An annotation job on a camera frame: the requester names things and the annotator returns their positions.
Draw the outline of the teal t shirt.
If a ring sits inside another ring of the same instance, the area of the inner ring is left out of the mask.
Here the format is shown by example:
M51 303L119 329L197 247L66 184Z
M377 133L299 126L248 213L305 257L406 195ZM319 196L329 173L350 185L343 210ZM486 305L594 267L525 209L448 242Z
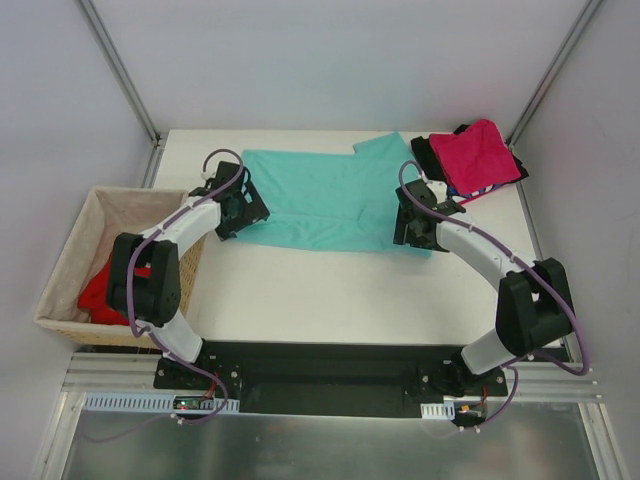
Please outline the teal t shirt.
M401 165L413 158L390 133L352 154L245 150L244 166L270 216L237 234L241 243L316 252L431 252L393 243Z

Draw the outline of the black t shirt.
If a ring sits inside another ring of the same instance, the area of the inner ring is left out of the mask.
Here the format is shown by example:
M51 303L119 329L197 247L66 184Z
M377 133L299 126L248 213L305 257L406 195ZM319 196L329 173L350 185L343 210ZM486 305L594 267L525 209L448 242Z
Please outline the black t shirt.
M471 124L462 124L451 133L459 134L463 132L466 128L468 128L470 125ZM442 167L430 146L429 137L427 138L416 137L411 140L410 145L411 145L411 150L413 152L413 155L417 163L421 167L422 171L426 175L426 178L429 180L440 181L445 183L447 186L450 186L442 170ZM511 154L521 172L521 177L518 180L515 180L511 183L503 184L503 186L518 183L529 176L529 172L524 167L523 162L520 159L518 159L512 152Z

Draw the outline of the patterned t shirt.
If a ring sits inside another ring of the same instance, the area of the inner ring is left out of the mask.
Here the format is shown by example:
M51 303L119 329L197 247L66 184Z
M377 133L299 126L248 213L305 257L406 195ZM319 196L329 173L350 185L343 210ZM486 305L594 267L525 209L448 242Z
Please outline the patterned t shirt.
M460 205L465 205L483 196L486 196L496 190L499 190L502 187L503 187L503 184L493 184L469 194L461 194L453 186L448 186L447 197L449 199L453 199L456 203Z

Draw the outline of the wicker basket with cloth liner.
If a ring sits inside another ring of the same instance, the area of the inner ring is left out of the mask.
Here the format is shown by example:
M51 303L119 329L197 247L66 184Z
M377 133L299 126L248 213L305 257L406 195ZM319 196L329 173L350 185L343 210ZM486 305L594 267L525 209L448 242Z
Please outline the wicker basket with cloth liner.
M92 188L36 307L34 322L80 345L153 348L149 336L136 338L127 325L92 323L77 300L106 264L117 235L155 226L187 197L187 191L175 189Z

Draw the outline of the pink t shirt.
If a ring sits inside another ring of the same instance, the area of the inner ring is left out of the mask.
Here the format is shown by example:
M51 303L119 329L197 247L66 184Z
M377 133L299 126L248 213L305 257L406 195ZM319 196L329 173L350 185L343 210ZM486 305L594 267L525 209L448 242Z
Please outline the pink t shirt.
M459 134L431 134L429 143L448 184L462 196L521 177L498 127L491 120L478 120Z

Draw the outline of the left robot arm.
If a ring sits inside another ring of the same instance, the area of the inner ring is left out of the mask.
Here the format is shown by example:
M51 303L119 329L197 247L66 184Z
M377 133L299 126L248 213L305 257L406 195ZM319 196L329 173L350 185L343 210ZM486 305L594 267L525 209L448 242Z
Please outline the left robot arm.
M241 160L221 161L215 174L167 218L114 240L106 305L128 320L134 337L148 335L166 358L178 363L176 375L188 388L219 381L200 357L204 340L180 308L180 260L211 232L227 241L268 217L249 169Z

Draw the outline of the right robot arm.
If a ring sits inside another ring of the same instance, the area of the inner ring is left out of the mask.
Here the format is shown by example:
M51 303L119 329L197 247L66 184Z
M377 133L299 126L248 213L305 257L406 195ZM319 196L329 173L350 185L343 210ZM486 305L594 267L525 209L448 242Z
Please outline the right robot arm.
M559 261L518 257L474 225L464 207L451 199L439 203L422 180L398 187L396 196L396 244L452 253L497 293L494 327L431 373L432 388L455 397L473 394L500 367L573 332L572 300Z

